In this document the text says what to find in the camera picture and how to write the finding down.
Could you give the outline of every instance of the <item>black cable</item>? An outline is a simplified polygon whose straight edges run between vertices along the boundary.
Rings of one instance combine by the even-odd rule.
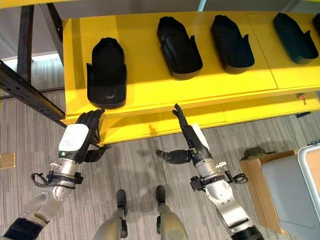
[[[42,180],[43,183],[40,183],[38,181],[36,181],[36,176],[40,177],[40,179]],[[61,184],[50,184],[44,177],[43,177],[43,173],[32,173],[31,174],[31,180],[34,183],[34,185],[36,185],[39,188],[46,188],[46,187],[63,187],[66,189],[76,189],[75,186],[66,186],[66,185],[61,185]]]
[[[229,170],[225,171],[224,173],[229,179],[229,184],[245,184],[246,182],[248,182],[248,178],[244,173],[239,173],[233,177]]]
[[[248,182],[248,178],[244,173],[239,173],[235,175],[232,179],[234,184],[245,184],[246,182]]]

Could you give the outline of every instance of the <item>black device on floor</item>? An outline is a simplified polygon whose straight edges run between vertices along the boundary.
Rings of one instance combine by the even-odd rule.
[[[116,39],[102,38],[92,50],[92,65],[86,64],[87,98],[98,108],[115,109],[126,103],[125,54]]]
[[[307,64],[319,56],[310,30],[304,33],[298,23],[285,13],[278,13],[273,19],[273,24],[292,61]]]
[[[314,25],[316,31],[318,32],[318,34],[320,36],[320,13],[315,15],[315,17],[313,18],[312,21],[313,21],[313,25]]]
[[[220,62],[227,73],[240,74],[255,64],[249,35],[242,37],[237,24],[227,16],[214,17],[211,33]]]
[[[195,36],[190,38],[182,23],[172,16],[160,18],[157,36],[171,75],[176,79],[190,79],[203,67]]]

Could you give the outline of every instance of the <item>cardboard box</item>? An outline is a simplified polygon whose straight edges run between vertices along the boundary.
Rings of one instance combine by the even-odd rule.
[[[243,173],[248,178],[247,186],[253,201],[254,209],[261,226],[276,233],[286,233],[280,226],[277,211],[261,170],[263,163],[298,154],[297,150],[272,153],[265,156],[241,160]]]

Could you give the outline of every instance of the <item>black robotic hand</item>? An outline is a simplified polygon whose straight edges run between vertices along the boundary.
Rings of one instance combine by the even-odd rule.
[[[82,113],[75,124],[67,126],[59,144],[59,158],[74,160],[79,164],[88,159],[89,145],[93,143],[99,119],[104,112],[105,110],[98,109]]]
[[[176,103],[174,108],[172,113],[176,115],[179,120],[179,125],[189,150],[175,150],[171,152],[157,150],[156,154],[169,164],[184,164],[192,160],[193,165],[196,165],[202,160],[212,159],[208,148],[202,144],[193,127],[188,124],[181,107]]]

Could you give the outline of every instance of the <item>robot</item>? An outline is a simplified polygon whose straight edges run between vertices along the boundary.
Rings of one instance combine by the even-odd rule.
[[[239,205],[233,196],[229,183],[245,181],[244,175],[232,177],[226,163],[215,164],[209,146],[199,128],[190,126],[178,104],[172,112],[177,116],[182,133],[189,150],[164,152],[157,150],[156,154],[169,164],[184,164],[192,161],[200,178],[191,178],[194,191],[204,191],[211,200],[233,240],[263,240],[261,233],[252,219]],[[49,166],[46,178],[43,173],[33,173],[32,181],[44,188],[44,191],[32,199],[25,210],[9,227],[0,240],[35,240],[41,230],[56,215],[62,204],[71,195],[76,184],[81,184],[83,177],[77,168],[83,162],[98,161],[104,154],[106,147],[98,150],[88,150],[89,145],[98,129],[99,119],[104,110],[90,111],[80,115],[76,124],[69,125],[59,144],[58,160]],[[127,198],[123,190],[117,192],[117,209],[110,219],[105,221],[93,240],[119,240],[128,236]],[[156,189],[159,217],[156,221],[161,240],[189,240],[186,229],[179,217],[166,205],[166,194],[163,186]]]

